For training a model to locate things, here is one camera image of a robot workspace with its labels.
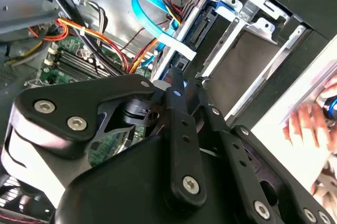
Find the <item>finger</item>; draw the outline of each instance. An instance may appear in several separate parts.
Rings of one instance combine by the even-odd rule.
[[[287,141],[290,141],[289,125],[287,125],[287,126],[283,129],[283,135],[284,135],[284,138],[285,138]]]
[[[303,145],[305,147],[315,147],[317,146],[316,136],[314,133],[314,128],[310,120],[309,109],[306,104],[302,104],[299,108],[299,120],[302,132]]]
[[[320,148],[328,148],[330,143],[330,134],[328,131],[328,126],[326,125],[325,117],[322,109],[314,104],[312,106],[312,115],[314,117],[316,126],[316,139]]]
[[[290,114],[289,135],[290,135],[291,143],[293,144],[294,147],[303,146],[299,114],[297,113],[297,111],[293,111]]]
[[[321,97],[325,99],[331,98],[332,96],[337,96],[337,84],[329,87],[321,93]]]
[[[337,123],[332,127],[330,131],[331,142],[329,144],[329,150],[333,153],[337,152]]]
[[[288,146],[292,147],[293,143],[290,140],[289,125],[287,125],[285,128],[283,128],[283,136],[284,136],[284,139],[285,139],[285,145],[288,145]]]
[[[331,86],[333,85],[336,85],[337,84],[337,75],[335,75],[333,78],[330,79],[330,81],[328,81],[326,84],[325,84],[325,88],[328,89],[330,88]]]

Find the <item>silver screw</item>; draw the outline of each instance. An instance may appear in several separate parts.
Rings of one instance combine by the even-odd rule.
[[[149,85],[147,82],[145,82],[145,81],[142,81],[141,84],[142,84],[143,86],[147,87],[147,88],[150,87],[150,85]]]
[[[316,223],[317,220],[316,220],[316,217],[315,215],[307,208],[304,208],[304,213],[305,213],[305,216],[313,223]]]
[[[217,108],[212,108],[212,112],[216,115],[220,115],[220,112]]]
[[[45,113],[45,114],[49,114],[55,111],[55,105],[52,102],[47,101],[47,100],[37,101],[34,104],[34,108],[36,111],[40,113]]]
[[[265,220],[270,218],[268,208],[260,201],[254,202],[255,211]]]
[[[241,128],[241,132],[243,132],[245,135],[249,135],[249,132],[246,128]]]
[[[183,186],[190,194],[196,195],[199,193],[198,182],[190,176],[185,176],[183,178]]]
[[[181,94],[180,94],[179,91],[173,91],[173,93],[174,93],[176,96],[181,96]]]
[[[68,119],[67,124],[74,131],[83,131],[87,127],[85,119],[77,116]]]
[[[324,212],[318,211],[318,214],[320,215],[321,219],[325,224],[331,224],[330,219],[325,215]]]

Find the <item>black mechanical arm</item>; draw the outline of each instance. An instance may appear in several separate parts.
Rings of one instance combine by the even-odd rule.
[[[125,75],[24,91],[3,165],[46,193],[52,223],[334,223],[247,128],[226,126],[201,84],[185,89],[177,69],[170,83],[163,91]],[[135,124],[147,127],[145,140],[83,165],[92,142]],[[18,143],[40,163],[18,154]],[[49,181],[29,182],[37,167]]]

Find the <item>cable tie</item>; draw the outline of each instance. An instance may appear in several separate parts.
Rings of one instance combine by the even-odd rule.
[[[80,36],[84,36],[85,35],[85,26],[82,26],[82,29],[80,31]]]

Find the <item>motherboard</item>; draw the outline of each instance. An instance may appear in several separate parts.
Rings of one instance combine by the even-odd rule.
[[[118,57],[111,51],[103,48],[105,54],[118,64]],[[136,74],[150,77],[150,72],[139,68]],[[69,36],[68,38],[53,42],[48,50],[48,56],[44,60],[39,73],[39,81],[44,85],[67,84],[78,81],[88,81],[108,77],[104,68],[94,60],[80,38]],[[91,166],[96,166],[124,148],[124,142],[129,133],[116,133],[107,135],[92,143],[88,151],[88,161]],[[144,128],[136,126],[133,138],[129,139],[135,144],[143,139]]]

